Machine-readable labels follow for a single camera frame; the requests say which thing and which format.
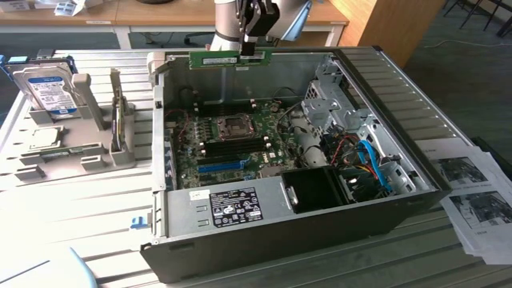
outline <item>capacitor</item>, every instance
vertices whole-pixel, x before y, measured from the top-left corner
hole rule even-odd
[[[278,104],[272,104],[272,106],[270,106],[270,112],[272,112],[272,113],[277,113],[277,111],[278,111]]]

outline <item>motherboard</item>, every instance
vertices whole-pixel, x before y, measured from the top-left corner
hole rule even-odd
[[[278,100],[252,100],[169,110],[177,189],[265,178],[296,168],[293,132],[276,129],[285,108]]]

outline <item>slatted table surface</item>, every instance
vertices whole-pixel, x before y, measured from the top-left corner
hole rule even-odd
[[[344,49],[414,140],[454,137],[450,123],[420,90],[370,48]],[[137,107],[136,158],[129,170],[64,179],[0,193],[5,247],[72,247],[104,288],[121,287],[512,287],[512,268],[468,256],[442,209],[410,217],[388,234],[181,283],[158,283],[137,251],[149,232],[128,230],[150,198],[150,85],[148,51],[58,51],[89,73],[100,103],[112,97],[109,68],[121,69],[122,91]],[[13,110],[25,114],[17,100]],[[5,147],[22,116],[6,123]]]

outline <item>power supply label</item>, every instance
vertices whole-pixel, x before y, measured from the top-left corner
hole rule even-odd
[[[209,204],[217,228],[262,220],[254,187],[210,193]]]

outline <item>expansion slot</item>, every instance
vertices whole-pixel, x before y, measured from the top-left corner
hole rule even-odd
[[[230,163],[214,164],[214,165],[208,165],[208,166],[198,166],[197,172],[198,173],[209,173],[209,172],[220,172],[220,171],[229,171],[229,170],[242,170],[245,163],[248,161],[249,161],[249,159],[240,160],[237,162],[230,162]]]
[[[197,159],[197,165],[221,164],[221,163],[236,162],[236,161],[240,161],[238,156],[226,155],[226,156],[214,157],[214,158]]]

